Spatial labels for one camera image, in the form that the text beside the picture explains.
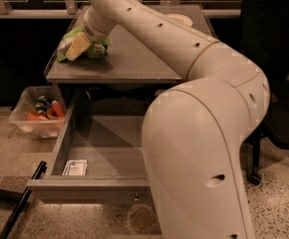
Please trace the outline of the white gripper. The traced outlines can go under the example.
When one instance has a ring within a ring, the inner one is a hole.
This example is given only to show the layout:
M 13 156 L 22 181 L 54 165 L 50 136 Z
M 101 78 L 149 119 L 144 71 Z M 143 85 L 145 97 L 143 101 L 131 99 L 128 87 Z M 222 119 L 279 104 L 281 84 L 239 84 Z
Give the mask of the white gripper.
M 85 13 L 82 21 L 82 28 L 87 36 L 81 32 L 74 37 L 66 53 L 67 59 L 70 61 L 75 61 L 90 48 L 90 40 L 105 40 L 110 35 L 115 26 L 116 23 L 114 21 L 104 17 L 94 7 L 90 7 Z

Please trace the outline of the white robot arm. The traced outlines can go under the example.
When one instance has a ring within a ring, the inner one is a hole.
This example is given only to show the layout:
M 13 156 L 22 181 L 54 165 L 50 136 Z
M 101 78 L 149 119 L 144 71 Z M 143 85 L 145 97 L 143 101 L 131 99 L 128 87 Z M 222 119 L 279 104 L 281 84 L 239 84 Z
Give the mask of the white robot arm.
M 263 71 L 142 0 L 89 1 L 83 29 L 90 40 L 121 25 L 183 79 L 150 104 L 143 122 L 144 165 L 163 238 L 255 239 L 240 147 L 268 110 Z

